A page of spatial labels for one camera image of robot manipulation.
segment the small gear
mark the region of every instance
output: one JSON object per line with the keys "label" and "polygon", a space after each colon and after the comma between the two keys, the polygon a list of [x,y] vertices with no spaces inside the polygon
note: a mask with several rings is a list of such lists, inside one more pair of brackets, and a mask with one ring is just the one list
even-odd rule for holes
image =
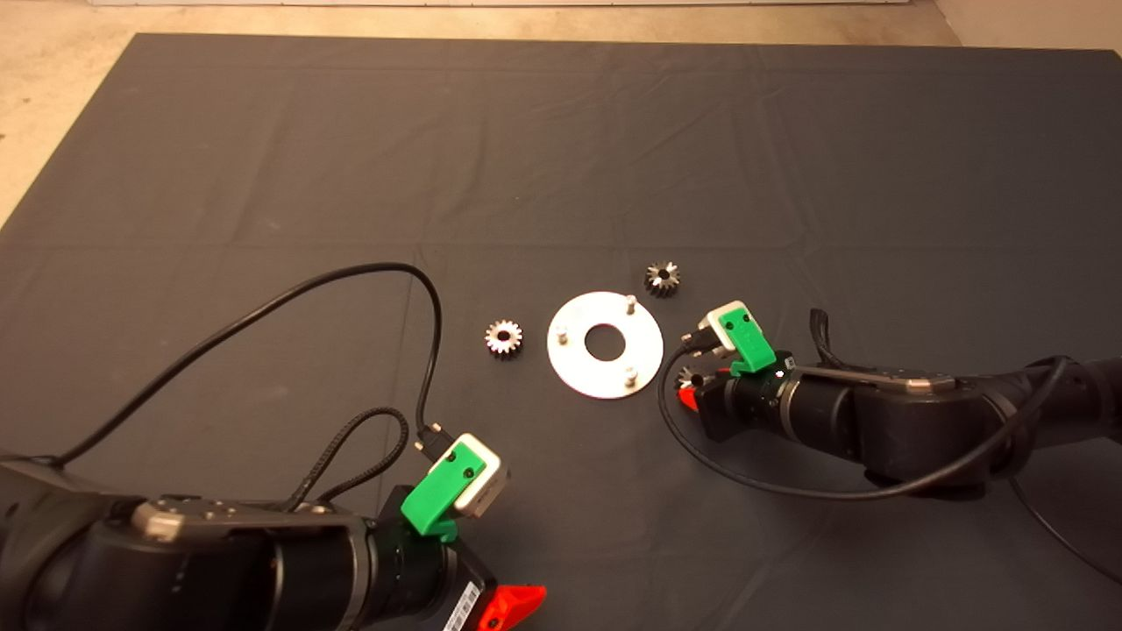
{"label": "small gear", "polygon": [[670,298],[681,283],[682,275],[672,260],[647,265],[643,276],[643,285],[655,298]]}
{"label": "small gear", "polygon": [[687,387],[700,387],[709,383],[710,377],[706,377],[701,373],[693,372],[689,366],[683,366],[681,371],[678,372],[678,390],[683,390]]}
{"label": "small gear", "polygon": [[522,327],[511,320],[498,320],[484,335],[487,350],[499,359],[509,359],[522,350]]}

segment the circular metal plate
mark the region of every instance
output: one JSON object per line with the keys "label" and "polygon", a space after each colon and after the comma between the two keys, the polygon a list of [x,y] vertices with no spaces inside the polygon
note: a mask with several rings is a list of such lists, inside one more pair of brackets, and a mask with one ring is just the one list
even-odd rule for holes
{"label": "circular metal plate", "polygon": [[[610,362],[594,357],[585,336],[594,327],[614,327],[624,351]],[[561,381],[596,399],[622,399],[643,390],[662,366],[662,330],[635,296],[592,292],[564,303],[550,322],[546,347]]]}

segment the floor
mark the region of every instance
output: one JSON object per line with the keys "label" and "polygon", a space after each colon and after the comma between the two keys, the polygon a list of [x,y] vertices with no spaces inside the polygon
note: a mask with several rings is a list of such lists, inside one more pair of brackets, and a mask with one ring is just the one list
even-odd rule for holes
{"label": "floor", "polygon": [[[1024,10],[1023,3],[1012,7],[1014,1],[451,9],[140,8],[91,7],[83,0],[0,0],[0,223],[7,220],[105,72],[138,31],[1122,48],[1119,26],[1122,2],[1036,0],[1032,10]],[[1009,15],[1018,18],[1005,19]],[[1079,20],[1093,24],[1080,28]],[[1073,30],[1086,37],[1073,40],[1067,33]]]}

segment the green 3d-printed bracket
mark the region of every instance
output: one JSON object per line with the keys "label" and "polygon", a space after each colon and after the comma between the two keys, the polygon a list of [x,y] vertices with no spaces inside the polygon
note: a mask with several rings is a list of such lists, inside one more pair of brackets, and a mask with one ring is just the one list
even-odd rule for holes
{"label": "green 3d-printed bracket", "polygon": [[452,447],[429,472],[429,475],[402,502],[402,514],[425,537],[440,537],[444,543],[456,541],[459,530],[448,516],[448,509],[487,465],[465,445]]}
{"label": "green 3d-printed bracket", "polygon": [[733,362],[729,366],[734,377],[758,373],[775,363],[775,351],[747,311],[734,309],[718,318],[718,321],[741,354],[741,360]]}

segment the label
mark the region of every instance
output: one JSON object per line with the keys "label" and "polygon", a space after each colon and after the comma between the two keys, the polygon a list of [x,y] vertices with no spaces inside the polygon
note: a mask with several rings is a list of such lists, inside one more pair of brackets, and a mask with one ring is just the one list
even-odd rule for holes
{"label": "label", "polygon": [[472,607],[476,606],[476,601],[479,600],[479,587],[468,580],[468,586],[463,588],[460,602],[456,603],[456,609],[452,610],[452,616],[448,619],[444,631],[460,631],[463,629],[463,625],[468,622],[468,616],[471,615]]}

